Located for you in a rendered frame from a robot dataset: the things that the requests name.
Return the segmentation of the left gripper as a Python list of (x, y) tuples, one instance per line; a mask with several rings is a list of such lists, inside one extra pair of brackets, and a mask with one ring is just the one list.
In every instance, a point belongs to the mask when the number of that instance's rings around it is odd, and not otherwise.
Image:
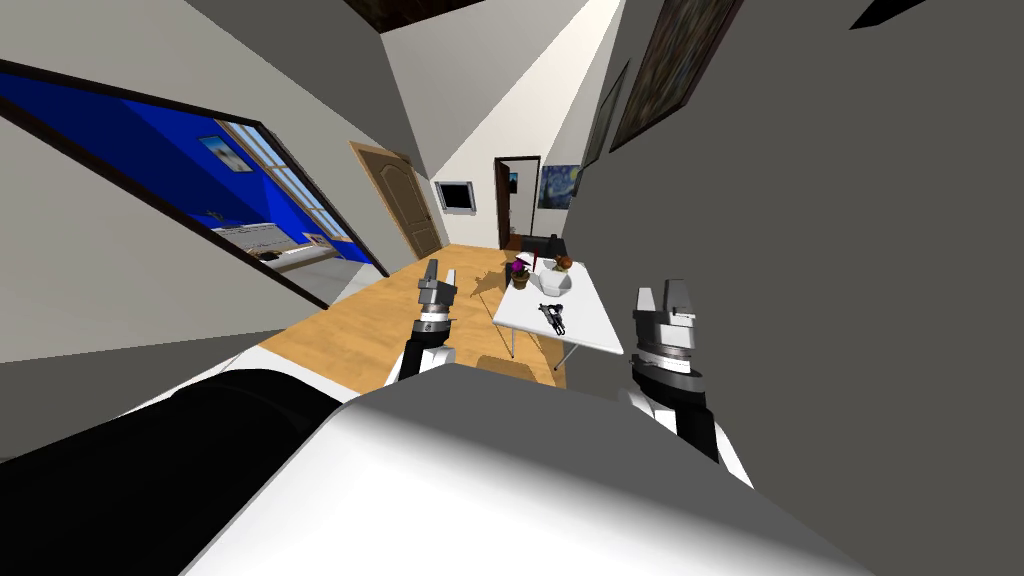
[(449, 320), (450, 307), (457, 293), (456, 270), (451, 269), (444, 281), (438, 281), (437, 274), (438, 260), (430, 259), (423, 279), (418, 281), (420, 320)]

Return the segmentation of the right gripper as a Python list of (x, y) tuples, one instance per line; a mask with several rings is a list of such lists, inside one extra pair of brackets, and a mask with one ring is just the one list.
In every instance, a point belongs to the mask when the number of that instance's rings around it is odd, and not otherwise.
[(653, 290), (640, 287), (632, 314), (637, 344), (678, 349), (694, 349), (695, 319), (684, 279), (668, 279), (664, 284), (664, 310), (658, 310)]

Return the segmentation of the white table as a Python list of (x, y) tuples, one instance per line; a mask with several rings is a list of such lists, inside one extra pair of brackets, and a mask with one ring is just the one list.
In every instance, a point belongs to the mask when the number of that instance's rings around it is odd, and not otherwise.
[(622, 355), (616, 331), (584, 263), (577, 261), (565, 272), (555, 266), (553, 259), (539, 258), (523, 288), (510, 283), (492, 323), (564, 342), (570, 346), (564, 359), (579, 347)]

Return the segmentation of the brown arched panel door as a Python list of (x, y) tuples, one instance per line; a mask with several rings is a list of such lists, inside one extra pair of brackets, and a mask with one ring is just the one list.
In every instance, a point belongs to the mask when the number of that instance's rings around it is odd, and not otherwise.
[(441, 237), (410, 159), (366, 143), (349, 146), (413, 255), (423, 259), (441, 250)]

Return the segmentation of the dark brown open door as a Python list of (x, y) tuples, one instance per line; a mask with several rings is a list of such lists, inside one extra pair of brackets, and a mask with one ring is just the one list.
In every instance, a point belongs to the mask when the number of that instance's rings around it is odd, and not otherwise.
[(532, 235), (541, 157), (498, 157), (493, 163), (499, 247), (521, 248)]

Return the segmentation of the blue starry night painting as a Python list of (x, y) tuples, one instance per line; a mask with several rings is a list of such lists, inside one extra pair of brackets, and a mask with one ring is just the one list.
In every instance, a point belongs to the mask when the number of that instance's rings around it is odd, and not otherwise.
[(577, 189), (579, 165), (544, 165), (537, 194), (537, 208), (568, 210)]

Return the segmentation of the white bed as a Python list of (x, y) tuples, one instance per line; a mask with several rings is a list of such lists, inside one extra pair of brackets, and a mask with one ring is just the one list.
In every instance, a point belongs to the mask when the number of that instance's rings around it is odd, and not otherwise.
[(339, 257), (330, 245), (300, 244), (274, 223), (213, 228), (236, 247), (279, 272), (295, 270)]

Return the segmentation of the white framed window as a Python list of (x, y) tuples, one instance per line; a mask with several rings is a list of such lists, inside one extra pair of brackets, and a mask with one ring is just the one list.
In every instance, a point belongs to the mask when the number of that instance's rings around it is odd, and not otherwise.
[(258, 128), (218, 120), (218, 125), (240, 145), (267, 175), (312, 220), (327, 240), (352, 243), (353, 239), (334, 218), (301, 177), (290, 167), (282, 153)]

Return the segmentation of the narrow dark framed painting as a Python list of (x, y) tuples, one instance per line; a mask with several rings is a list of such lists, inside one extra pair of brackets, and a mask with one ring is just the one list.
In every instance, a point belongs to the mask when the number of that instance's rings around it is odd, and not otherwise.
[(586, 147), (586, 151), (583, 157), (582, 164), (580, 166), (580, 171), (583, 171), (591, 164), (595, 163), (603, 150), (607, 134), (610, 129), (611, 118), (614, 112), (614, 108), (617, 104), (618, 93), (626, 76), (626, 72), (629, 69), (630, 60), (626, 61), (626, 65), (620, 71), (617, 77), (609, 88), (605, 97), (601, 100), (597, 108), (594, 124), (590, 133), (590, 137)]

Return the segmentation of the large dark framed painting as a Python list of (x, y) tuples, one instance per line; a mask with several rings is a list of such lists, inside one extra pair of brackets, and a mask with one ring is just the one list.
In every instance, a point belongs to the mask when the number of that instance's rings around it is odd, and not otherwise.
[(684, 107), (745, 0), (664, 0), (610, 146)]

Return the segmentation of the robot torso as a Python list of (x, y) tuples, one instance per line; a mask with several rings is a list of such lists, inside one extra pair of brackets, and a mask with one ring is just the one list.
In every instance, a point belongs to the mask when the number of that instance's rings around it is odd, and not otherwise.
[(873, 576), (640, 410), (449, 364), (338, 408), (183, 576)]

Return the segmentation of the small light blue picture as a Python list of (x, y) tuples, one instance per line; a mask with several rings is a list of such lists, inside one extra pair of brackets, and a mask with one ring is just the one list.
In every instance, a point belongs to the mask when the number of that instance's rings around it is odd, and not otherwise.
[(254, 171), (246, 157), (238, 153), (222, 137), (210, 135), (200, 137), (198, 140), (232, 173), (252, 173)]

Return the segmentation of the dark framed wall screen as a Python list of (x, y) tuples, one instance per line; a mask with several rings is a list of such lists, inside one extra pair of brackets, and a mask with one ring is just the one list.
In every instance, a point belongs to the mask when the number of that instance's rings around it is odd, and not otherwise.
[(443, 214), (474, 215), (477, 212), (473, 184), (470, 181), (434, 181)]

